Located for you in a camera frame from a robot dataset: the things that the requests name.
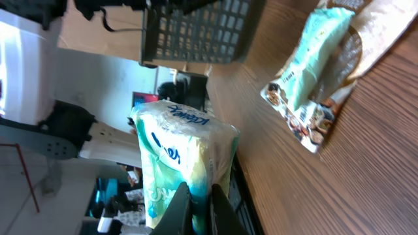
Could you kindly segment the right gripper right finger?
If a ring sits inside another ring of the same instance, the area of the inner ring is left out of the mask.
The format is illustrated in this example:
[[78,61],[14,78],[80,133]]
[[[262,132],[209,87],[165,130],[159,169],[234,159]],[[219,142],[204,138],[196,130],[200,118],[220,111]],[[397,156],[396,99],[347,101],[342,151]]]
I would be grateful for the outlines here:
[[211,235],[248,235],[218,184],[212,185],[209,209]]

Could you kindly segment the small teal tissue pack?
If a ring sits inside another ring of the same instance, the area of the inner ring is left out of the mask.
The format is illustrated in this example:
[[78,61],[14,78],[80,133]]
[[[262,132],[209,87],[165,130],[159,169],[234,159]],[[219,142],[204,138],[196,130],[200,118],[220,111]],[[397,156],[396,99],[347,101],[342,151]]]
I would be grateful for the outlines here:
[[184,104],[161,100],[133,107],[143,173],[146,225],[155,228],[177,188],[187,183],[195,234],[206,234],[213,184],[229,192],[238,129]]

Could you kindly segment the brown nut pouch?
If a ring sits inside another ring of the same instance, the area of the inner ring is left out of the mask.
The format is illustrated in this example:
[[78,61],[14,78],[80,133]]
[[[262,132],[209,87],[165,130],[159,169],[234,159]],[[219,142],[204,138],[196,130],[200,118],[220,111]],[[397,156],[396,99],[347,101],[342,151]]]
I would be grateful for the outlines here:
[[357,79],[368,72],[417,16],[417,2],[414,0],[320,0],[315,9],[334,7],[346,8],[355,15],[326,62],[308,100],[292,112],[278,85],[295,56],[300,39],[275,79],[260,92],[262,98],[286,120],[298,141],[312,153],[317,152],[327,138]]

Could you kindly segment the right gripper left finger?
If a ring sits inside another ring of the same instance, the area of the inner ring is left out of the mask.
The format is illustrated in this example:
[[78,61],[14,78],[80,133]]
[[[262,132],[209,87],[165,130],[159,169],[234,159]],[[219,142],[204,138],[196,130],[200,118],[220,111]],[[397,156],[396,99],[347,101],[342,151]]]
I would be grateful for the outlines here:
[[192,216],[189,187],[186,182],[182,182],[150,235],[192,235]]

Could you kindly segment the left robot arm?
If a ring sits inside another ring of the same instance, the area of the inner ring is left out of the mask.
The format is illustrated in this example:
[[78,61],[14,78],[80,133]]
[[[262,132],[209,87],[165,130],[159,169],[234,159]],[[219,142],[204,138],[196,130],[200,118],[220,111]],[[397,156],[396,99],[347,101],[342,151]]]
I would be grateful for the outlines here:
[[56,160],[141,166],[133,134],[52,93],[66,1],[1,2],[1,136]]

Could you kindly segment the mint green snack packet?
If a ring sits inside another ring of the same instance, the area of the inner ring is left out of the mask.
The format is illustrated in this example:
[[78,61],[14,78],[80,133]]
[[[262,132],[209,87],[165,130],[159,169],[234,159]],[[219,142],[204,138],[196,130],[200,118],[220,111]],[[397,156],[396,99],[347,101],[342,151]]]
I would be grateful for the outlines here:
[[290,111],[308,100],[354,15],[351,10],[334,7],[317,8],[308,16],[295,56],[278,80]]

